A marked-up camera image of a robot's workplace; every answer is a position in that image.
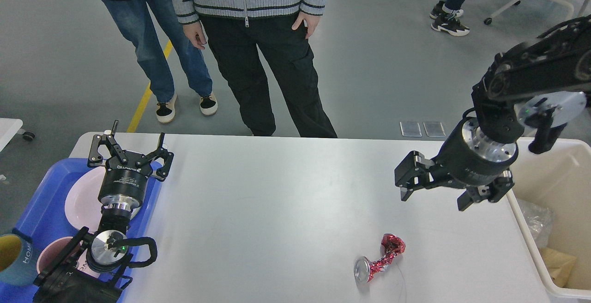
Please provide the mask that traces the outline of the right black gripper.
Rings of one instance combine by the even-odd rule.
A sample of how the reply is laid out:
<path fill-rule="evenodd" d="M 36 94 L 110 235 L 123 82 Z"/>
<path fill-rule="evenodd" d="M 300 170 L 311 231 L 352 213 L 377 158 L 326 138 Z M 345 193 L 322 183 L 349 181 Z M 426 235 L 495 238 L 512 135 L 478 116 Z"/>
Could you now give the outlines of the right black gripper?
<path fill-rule="evenodd" d="M 466 117 L 452 130 L 434 158 L 410 151 L 395 168 L 394 181 L 402 201 L 420 189 L 461 189 L 462 184 L 467 185 L 457 199 L 458 210 L 465 211 L 474 203 L 496 203 L 504 198 L 514 186 L 513 173 L 508 169 L 518 155 L 517 143 L 493 141 L 475 117 Z"/>

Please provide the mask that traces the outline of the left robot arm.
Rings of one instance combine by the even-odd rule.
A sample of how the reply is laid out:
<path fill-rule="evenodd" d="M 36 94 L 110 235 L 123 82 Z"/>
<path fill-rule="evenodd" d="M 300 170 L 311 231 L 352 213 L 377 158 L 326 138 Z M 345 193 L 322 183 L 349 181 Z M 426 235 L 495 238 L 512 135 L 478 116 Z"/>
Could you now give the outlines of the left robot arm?
<path fill-rule="evenodd" d="M 94 232 L 82 227 L 34 280 L 34 303 L 115 303 L 133 281 L 125 271 L 148 267 L 157 259 L 150 237 L 129 237 L 134 210 L 143 206 L 151 177 L 164 181 L 174 154 L 164 146 L 148 154 L 124 150 L 115 139 L 118 121 L 109 133 L 96 134 L 87 158 L 89 168 L 105 168 L 98 193 L 101 221 Z"/>

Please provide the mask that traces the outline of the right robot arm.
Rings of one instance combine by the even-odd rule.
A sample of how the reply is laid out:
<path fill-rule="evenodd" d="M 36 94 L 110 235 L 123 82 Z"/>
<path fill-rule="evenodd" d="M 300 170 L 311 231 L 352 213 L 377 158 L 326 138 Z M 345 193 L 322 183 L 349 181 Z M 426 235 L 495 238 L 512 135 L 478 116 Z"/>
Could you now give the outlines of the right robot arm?
<path fill-rule="evenodd" d="M 434 158 L 412 150 L 394 171 L 406 201 L 421 189 L 464 189 L 464 211 L 496 203 L 514 186 L 510 166 L 525 128 L 536 131 L 528 149 L 548 152 L 570 120 L 590 106 L 591 18 L 559 23 L 529 42 L 498 53 L 471 91 L 473 107 Z"/>

